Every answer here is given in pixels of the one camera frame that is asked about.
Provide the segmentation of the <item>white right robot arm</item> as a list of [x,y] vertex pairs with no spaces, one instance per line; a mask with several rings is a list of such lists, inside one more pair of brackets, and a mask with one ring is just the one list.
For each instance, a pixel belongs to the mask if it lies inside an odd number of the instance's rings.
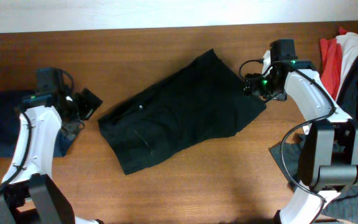
[[292,97],[305,119],[282,140],[297,129],[309,128],[298,160],[298,179],[290,178],[295,192],[273,222],[313,223],[333,200],[358,184],[358,121],[337,105],[315,70],[276,64],[244,80],[248,95],[266,100],[284,93]]

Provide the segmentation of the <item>white garment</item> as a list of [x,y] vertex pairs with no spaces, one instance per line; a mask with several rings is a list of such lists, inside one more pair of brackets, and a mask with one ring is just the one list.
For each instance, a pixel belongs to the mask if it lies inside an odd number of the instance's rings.
[[336,100],[338,100],[344,80],[346,79],[352,64],[358,56],[358,34],[348,32],[346,34],[336,36],[336,40],[337,43],[340,44],[342,50],[340,84],[336,95]]

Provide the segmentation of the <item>dark grey printed t-shirt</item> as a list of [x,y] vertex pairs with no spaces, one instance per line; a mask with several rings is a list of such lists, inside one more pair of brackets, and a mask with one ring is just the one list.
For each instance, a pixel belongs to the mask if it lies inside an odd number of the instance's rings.
[[[284,144],[284,160],[281,160],[279,144],[269,149],[273,159],[284,173],[287,180],[294,179],[295,181],[299,181],[298,160],[306,136],[304,134],[299,134],[297,135],[297,138],[297,143]],[[358,223],[358,185],[352,186],[348,191],[343,192],[340,196],[331,201],[325,206],[322,214],[331,218]]]

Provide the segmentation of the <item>folded navy blue garment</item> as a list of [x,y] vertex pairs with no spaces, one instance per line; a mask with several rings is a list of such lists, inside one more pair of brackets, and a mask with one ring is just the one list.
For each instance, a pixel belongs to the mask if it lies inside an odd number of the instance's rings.
[[[15,109],[23,97],[35,95],[32,90],[4,91],[0,93],[0,157],[12,157],[19,137],[20,121]],[[37,141],[37,149],[45,156],[63,157],[73,144],[78,133],[84,128],[82,119],[72,122],[72,127],[59,131],[55,139]]]

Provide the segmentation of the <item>red garment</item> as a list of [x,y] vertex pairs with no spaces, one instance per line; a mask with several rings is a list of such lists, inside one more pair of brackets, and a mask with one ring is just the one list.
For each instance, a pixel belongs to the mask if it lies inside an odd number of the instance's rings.
[[319,48],[323,68],[320,80],[325,89],[335,100],[337,98],[340,85],[342,48],[335,38],[320,39]]

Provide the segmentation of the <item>black shorts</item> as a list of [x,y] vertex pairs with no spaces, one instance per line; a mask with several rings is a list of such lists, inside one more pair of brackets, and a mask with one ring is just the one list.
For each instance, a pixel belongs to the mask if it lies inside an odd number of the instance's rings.
[[129,175],[242,131],[266,109],[259,97],[245,96],[243,87],[209,50],[100,118],[99,130]]

